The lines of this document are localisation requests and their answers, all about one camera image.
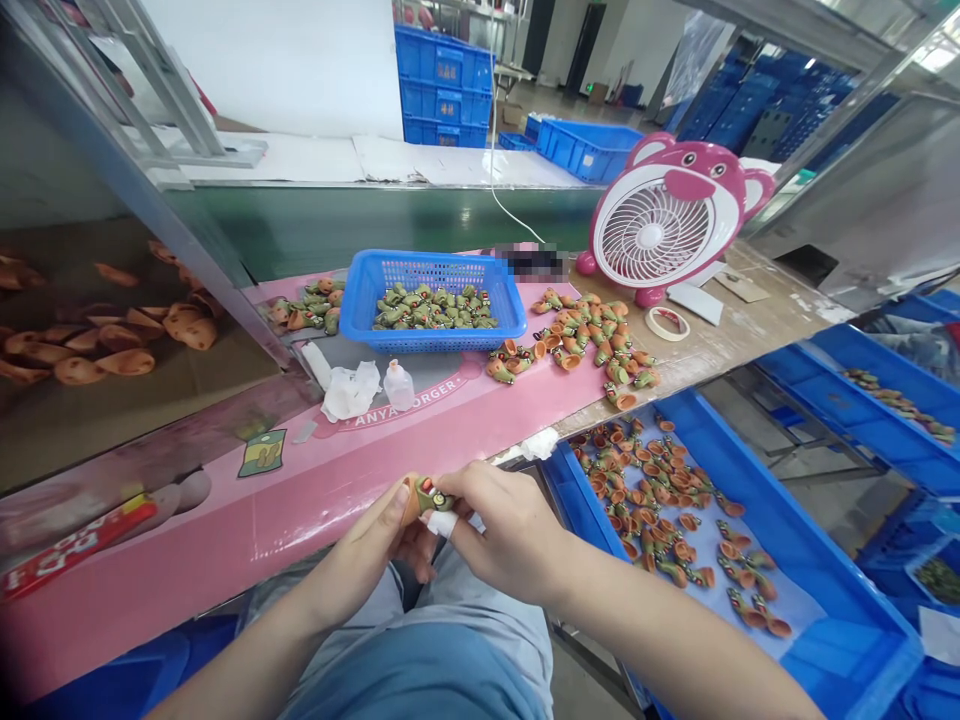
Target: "white power cable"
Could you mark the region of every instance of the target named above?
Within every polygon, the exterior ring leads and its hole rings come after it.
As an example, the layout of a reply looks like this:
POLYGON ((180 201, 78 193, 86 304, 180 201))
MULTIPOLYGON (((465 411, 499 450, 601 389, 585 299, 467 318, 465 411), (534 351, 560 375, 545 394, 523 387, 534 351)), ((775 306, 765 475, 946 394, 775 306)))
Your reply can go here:
POLYGON ((501 210, 503 210, 509 217, 513 218, 518 224, 529 230, 530 234, 533 235, 539 242, 546 245, 547 241, 537 235, 536 230, 527 225, 523 220, 518 218, 503 206, 503 203, 500 202, 500 198, 497 197, 497 189, 493 185, 493 160, 497 146, 497 76, 494 72, 493 66, 493 29, 494 22, 493 20, 490 20, 490 81, 493 83, 493 127, 491 128, 490 132, 490 193, 493 195, 493 199, 496 201, 497 205, 500 206, 501 210))

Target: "pink bear fan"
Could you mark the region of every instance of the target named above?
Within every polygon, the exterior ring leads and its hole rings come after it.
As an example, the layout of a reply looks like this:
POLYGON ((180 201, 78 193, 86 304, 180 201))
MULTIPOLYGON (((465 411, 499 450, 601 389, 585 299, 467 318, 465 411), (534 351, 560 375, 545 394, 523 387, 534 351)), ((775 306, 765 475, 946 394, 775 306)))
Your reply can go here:
POLYGON ((773 177, 744 169, 726 148, 653 133, 600 198, 577 270, 600 269, 652 307, 718 257, 773 190, 773 177))

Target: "blue mesh basket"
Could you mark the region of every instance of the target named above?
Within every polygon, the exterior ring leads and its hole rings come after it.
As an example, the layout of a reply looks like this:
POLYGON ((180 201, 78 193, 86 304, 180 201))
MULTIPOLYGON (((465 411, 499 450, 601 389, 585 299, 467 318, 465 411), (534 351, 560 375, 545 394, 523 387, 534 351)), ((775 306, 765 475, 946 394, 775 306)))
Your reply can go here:
POLYGON ((527 331, 527 313, 507 264, 484 255, 448 255, 364 250, 350 265, 340 313, 340 330, 356 342, 385 354, 495 350, 508 338, 527 331), (500 321, 491 330, 372 330, 381 300, 394 283, 411 292, 420 283, 460 294, 467 285, 490 295, 490 313, 500 321))

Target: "tape roll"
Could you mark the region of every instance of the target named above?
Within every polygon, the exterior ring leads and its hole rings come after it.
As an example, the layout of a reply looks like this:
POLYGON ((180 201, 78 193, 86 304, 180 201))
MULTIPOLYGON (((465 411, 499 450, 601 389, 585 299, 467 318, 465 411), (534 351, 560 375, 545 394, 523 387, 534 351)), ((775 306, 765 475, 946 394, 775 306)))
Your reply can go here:
POLYGON ((670 342, 680 342, 690 334, 690 323, 688 323, 680 313, 662 307, 654 307, 647 310, 647 327, 653 331, 657 337, 662 337, 670 342), (671 332, 657 322, 657 316, 666 318, 677 326, 676 332, 671 332))

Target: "glue bottle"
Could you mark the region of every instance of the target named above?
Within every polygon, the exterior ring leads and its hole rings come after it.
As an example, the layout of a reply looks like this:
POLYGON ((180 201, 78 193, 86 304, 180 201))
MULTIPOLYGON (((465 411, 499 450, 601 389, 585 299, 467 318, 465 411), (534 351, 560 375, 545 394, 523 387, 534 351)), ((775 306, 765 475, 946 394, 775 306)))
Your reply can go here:
POLYGON ((383 379, 383 389, 394 410, 404 412, 413 407, 415 398, 413 378, 410 377, 410 373, 400 367, 400 363, 396 360, 390 361, 387 376, 383 379))

